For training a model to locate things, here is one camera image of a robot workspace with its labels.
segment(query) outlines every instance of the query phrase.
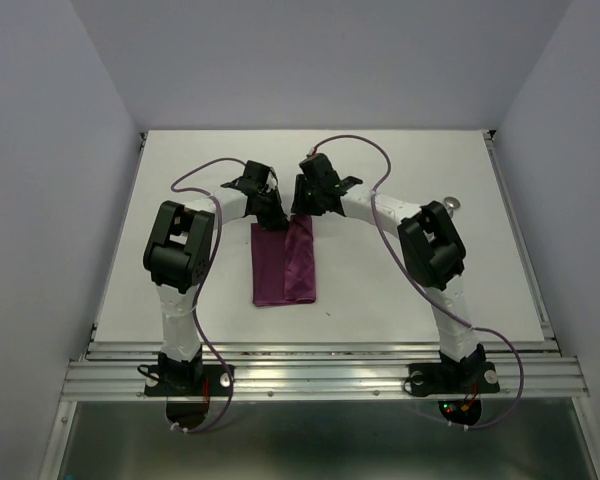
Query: purple towel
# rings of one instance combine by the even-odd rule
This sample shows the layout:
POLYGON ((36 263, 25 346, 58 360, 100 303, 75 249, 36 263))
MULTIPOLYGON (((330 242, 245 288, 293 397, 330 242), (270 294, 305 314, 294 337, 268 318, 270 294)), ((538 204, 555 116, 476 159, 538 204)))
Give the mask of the purple towel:
POLYGON ((267 232, 251 224, 251 263, 255 306, 315 302, 311 217, 293 215, 287 231, 267 232))

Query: white table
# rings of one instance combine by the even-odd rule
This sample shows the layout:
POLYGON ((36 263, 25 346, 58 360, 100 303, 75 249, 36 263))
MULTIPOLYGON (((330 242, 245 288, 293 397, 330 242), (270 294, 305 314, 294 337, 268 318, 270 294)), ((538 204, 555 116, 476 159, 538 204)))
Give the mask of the white table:
MULTIPOLYGON (((142 267, 142 255, 160 203, 196 198, 195 194, 171 193, 169 186, 175 178, 221 156, 255 160, 275 168, 288 211, 298 163, 312 145, 337 133, 368 136, 387 150, 394 168, 383 193, 421 204, 446 196, 460 200, 462 207, 453 221, 468 252, 463 278, 470 320, 495 328, 513 341, 542 341, 533 296, 482 133, 400 130, 150 132, 95 340, 162 339, 158 296, 142 267)), ((354 140, 330 143, 321 151, 341 177, 357 176, 369 186, 385 169, 375 150, 354 140)), ((214 190, 240 172, 237 164, 215 165, 194 176, 189 185, 214 190)), ((437 341, 431 307, 401 276, 375 228, 336 214, 314 219, 316 303, 256 308, 251 303, 249 245, 249 224, 254 221, 235 221, 223 231, 199 305, 201 322, 212 341, 437 341)))

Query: gray wall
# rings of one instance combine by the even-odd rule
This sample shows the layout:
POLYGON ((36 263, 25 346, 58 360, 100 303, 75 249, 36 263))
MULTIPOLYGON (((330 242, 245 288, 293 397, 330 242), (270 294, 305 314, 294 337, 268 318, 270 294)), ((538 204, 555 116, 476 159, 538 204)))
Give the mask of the gray wall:
POLYGON ((72 0, 142 128, 495 128, 566 0, 72 0))
POLYGON ((71 4, 0 1, 0 479, 37 478, 137 140, 71 4))
POLYGON ((553 326, 600 421, 600 0, 569 8, 496 145, 553 326))

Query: fabric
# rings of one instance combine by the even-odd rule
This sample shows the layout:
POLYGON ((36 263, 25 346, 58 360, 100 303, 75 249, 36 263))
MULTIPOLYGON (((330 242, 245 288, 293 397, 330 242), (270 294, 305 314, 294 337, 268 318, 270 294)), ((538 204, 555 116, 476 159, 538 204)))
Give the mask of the fabric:
POLYGON ((293 215, 287 231, 267 232, 251 224, 251 263, 257 307, 315 302, 311 217, 293 215))

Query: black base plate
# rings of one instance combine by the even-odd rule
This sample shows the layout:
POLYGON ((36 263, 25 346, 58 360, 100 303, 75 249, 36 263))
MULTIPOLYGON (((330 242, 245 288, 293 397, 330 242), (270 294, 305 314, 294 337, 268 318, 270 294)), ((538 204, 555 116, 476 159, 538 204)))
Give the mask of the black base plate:
MULTIPOLYGON (((234 376, 235 367, 229 365, 231 376, 234 376)), ((159 374, 158 365, 150 365, 148 368, 149 373, 159 374)), ((147 397, 201 397, 202 388, 206 379, 209 379, 209 396, 210 397, 228 397, 229 387, 223 387, 220 384, 220 377, 225 373, 222 365, 204 365, 202 367, 202 378, 193 388, 189 389, 177 389, 165 382, 158 383, 155 387, 149 387, 145 384, 144 394, 147 397)))
MULTIPOLYGON (((409 368, 409 377, 414 376, 414 373, 422 374, 422 384, 416 385, 414 382, 406 381, 404 384, 405 391, 414 397, 427 397, 429 395, 448 395, 448 394, 465 394, 468 386, 450 387, 449 382, 445 381, 448 370, 442 363, 411 363, 407 365, 409 368)), ((476 382, 478 384, 478 392, 483 393, 498 393, 500 384, 489 383, 484 378, 484 373, 488 370, 496 371, 496 367, 491 362, 484 362, 480 366, 476 382)))

